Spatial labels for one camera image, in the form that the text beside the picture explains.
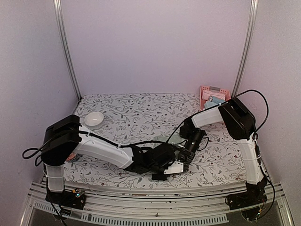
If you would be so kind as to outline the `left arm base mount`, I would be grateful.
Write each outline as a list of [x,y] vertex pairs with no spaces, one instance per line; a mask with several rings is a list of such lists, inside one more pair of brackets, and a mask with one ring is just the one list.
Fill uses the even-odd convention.
[[86,202],[85,191],[79,188],[72,191],[63,190],[62,192],[51,192],[47,188],[45,200],[60,207],[69,207],[73,209],[83,210]]

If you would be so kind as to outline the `light blue towel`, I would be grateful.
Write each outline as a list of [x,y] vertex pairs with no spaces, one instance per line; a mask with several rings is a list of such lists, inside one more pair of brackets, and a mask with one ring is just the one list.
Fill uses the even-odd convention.
[[211,102],[211,101],[206,101],[205,104],[204,104],[204,109],[209,109],[211,107],[215,107],[215,106],[218,106],[218,105],[221,105],[222,102],[219,102],[219,103],[215,103],[215,102]]

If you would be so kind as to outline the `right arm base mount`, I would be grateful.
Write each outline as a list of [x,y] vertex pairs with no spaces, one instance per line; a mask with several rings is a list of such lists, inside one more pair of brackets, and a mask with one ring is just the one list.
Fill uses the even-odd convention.
[[245,192],[237,194],[229,194],[225,198],[225,204],[227,204],[230,210],[236,210],[240,208],[250,207],[253,205],[261,204],[267,201],[265,189],[251,188]]

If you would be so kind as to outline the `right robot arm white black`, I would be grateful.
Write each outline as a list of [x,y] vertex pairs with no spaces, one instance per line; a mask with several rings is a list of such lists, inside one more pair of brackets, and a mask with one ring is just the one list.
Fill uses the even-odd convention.
[[225,124],[228,134],[236,140],[241,151],[247,176],[247,192],[243,195],[243,201],[247,205],[254,205],[261,198],[267,178],[261,167],[255,117],[238,98],[234,97],[185,119],[180,127],[180,137],[189,140],[201,127],[219,122]]

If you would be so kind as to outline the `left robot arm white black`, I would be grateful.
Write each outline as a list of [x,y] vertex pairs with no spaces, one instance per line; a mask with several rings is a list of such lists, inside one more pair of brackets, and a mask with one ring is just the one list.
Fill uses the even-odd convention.
[[146,147],[147,141],[122,145],[92,133],[72,114],[49,126],[39,148],[28,148],[23,159],[39,157],[47,176],[48,196],[66,204],[70,194],[64,188],[64,164],[72,153],[92,156],[129,172],[156,172],[159,178],[184,172],[184,164],[175,154],[175,146],[157,141],[157,147]]

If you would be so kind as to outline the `green towel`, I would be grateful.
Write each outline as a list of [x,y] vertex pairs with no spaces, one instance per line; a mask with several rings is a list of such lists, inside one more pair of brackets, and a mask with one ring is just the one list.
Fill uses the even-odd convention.
[[179,134],[175,133],[171,136],[168,134],[162,134],[159,136],[155,136],[154,138],[152,138],[152,140],[154,141],[162,141],[162,142],[166,142],[168,141],[169,144],[184,144],[185,143],[185,139],[181,138]]

